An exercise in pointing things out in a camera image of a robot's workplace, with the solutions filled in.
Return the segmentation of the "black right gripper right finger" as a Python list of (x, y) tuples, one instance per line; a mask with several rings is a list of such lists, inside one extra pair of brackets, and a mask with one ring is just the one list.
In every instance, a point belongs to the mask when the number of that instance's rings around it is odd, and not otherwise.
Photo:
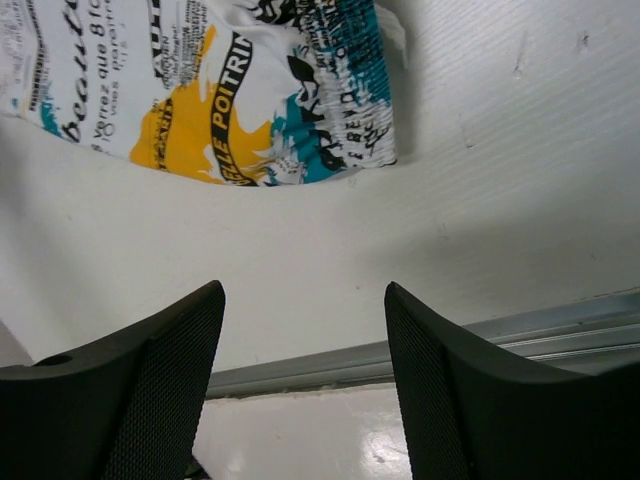
[(511, 353), (397, 283), (386, 328), (416, 479), (635, 479), (639, 367), (596, 375)]

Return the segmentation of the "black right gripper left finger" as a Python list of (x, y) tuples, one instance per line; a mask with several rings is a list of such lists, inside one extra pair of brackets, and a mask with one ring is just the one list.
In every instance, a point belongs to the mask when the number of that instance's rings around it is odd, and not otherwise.
[(186, 478), (224, 310), (212, 281), (96, 341), (2, 368), (2, 478)]

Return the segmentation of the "white yellow teal printed shorts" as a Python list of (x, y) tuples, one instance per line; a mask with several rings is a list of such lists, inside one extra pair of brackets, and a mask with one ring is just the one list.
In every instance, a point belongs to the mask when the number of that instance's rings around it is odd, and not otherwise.
[(303, 185), (396, 160), (373, 1), (5, 1), (1, 111), (219, 185)]

